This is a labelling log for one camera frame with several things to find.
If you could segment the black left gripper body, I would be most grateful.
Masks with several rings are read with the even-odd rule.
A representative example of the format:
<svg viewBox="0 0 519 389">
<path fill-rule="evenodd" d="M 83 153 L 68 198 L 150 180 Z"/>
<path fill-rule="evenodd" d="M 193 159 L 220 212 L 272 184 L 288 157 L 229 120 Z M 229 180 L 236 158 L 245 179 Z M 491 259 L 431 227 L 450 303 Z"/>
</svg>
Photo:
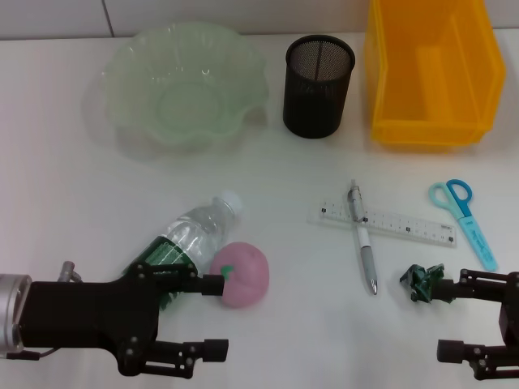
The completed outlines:
<svg viewBox="0 0 519 389">
<path fill-rule="evenodd" d="M 107 283 L 37 281 L 28 290 L 19 333 L 28 348 L 104 349 L 122 375 L 136 376 L 157 336 L 158 301 L 147 264 L 134 264 Z"/>
</svg>

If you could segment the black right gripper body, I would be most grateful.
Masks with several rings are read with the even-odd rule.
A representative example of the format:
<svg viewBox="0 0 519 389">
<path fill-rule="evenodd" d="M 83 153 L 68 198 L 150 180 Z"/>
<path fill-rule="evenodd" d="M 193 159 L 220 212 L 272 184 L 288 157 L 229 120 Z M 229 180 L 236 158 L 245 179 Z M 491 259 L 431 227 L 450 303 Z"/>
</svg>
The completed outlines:
<svg viewBox="0 0 519 389">
<path fill-rule="evenodd" d="M 499 326 L 502 339 L 507 346 L 518 346 L 518 273 L 507 276 L 501 296 Z"/>
</svg>

